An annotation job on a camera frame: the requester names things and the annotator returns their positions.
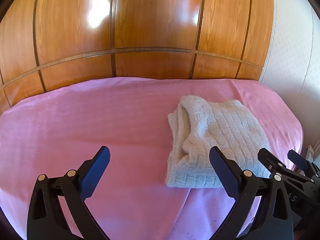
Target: silver screw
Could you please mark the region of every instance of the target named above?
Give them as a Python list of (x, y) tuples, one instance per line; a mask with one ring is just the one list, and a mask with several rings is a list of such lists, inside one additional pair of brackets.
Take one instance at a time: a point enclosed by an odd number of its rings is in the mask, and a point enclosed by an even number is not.
[(39, 177), (38, 177), (39, 180), (44, 180), (45, 179), (45, 175), (44, 174), (41, 174)]
[(72, 177), (72, 176), (74, 176), (76, 174), (76, 171), (75, 170), (70, 170), (70, 171), (68, 171), (68, 176), (69, 177)]
[(247, 176), (247, 177), (251, 177), (251, 176), (252, 176), (252, 172), (249, 171), (249, 170), (245, 170), (245, 171), (243, 172), (243, 174), (244, 174), (245, 176)]
[(276, 174), (276, 175), (275, 175), (275, 180), (281, 181), (281, 177), (280, 177), (278, 174)]

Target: white wall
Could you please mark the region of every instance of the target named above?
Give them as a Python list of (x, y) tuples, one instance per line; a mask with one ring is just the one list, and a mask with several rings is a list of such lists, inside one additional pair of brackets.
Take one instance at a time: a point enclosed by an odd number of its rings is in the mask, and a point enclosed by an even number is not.
[(320, 138), (320, 20), (307, 0), (275, 0), (269, 57), (260, 80), (299, 119), (304, 144)]

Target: wooden panel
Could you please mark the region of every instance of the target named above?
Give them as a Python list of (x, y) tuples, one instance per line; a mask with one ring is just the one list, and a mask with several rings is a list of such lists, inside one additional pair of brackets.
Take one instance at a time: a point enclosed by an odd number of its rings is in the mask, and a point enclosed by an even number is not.
[(199, 50), (240, 58), (250, 0), (204, 0)]
[(262, 68), (241, 63), (237, 79), (253, 79), (258, 81)]
[(35, 72), (25, 76), (4, 88), (9, 103), (15, 105), (22, 99), (43, 93), (39, 73)]
[(180, 52), (131, 52), (116, 54), (118, 77), (187, 79), (194, 54)]
[(4, 90), (0, 90), (0, 115), (10, 108), (10, 105), (8, 103), (8, 100), (5, 96)]
[(39, 63), (110, 48), (110, 0), (38, 0)]
[(117, 0), (116, 48), (195, 49), (201, 0)]
[(0, 68), (5, 83), (36, 67), (34, 3), (35, 0), (14, 0), (0, 23)]
[(273, 0), (252, 0), (251, 19), (243, 60), (263, 66), (273, 24)]
[(45, 68), (41, 73), (48, 91), (91, 79), (112, 77), (111, 56), (71, 60)]
[(192, 79), (235, 78), (239, 62), (197, 54)]

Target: knit fabric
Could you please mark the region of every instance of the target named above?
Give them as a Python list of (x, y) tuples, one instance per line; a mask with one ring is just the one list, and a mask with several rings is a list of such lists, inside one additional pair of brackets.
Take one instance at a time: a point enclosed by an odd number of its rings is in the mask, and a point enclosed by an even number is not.
[(258, 161), (258, 151), (270, 149), (267, 137), (258, 120), (238, 100), (212, 103), (197, 96), (183, 96), (168, 120), (173, 149), (168, 159), (167, 186), (222, 187), (209, 161), (213, 146), (243, 170), (269, 176)]

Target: pink bedsheet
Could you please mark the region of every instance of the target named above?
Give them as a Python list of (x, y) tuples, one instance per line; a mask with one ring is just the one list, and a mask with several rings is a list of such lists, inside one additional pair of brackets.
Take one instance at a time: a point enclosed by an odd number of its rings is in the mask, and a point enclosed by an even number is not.
[[(0, 117), (0, 206), (26, 239), (29, 200), (37, 176), (62, 176), (102, 145), (111, 161), (86, 204), (112, 240), (207, 240), (234, 200), (224, 189), (168, 188), (172, 135), (167, 115), (182, 95), (212, 102), (240, 100), (257, 117), (273, 153), (287, 167), (303, 132), (281, 98), (244, 80), (94, 80), (27, 98)], [(253, 218), (252, 208), (246, 226)], [(71, 215), (66, 218), (79, 234)]]

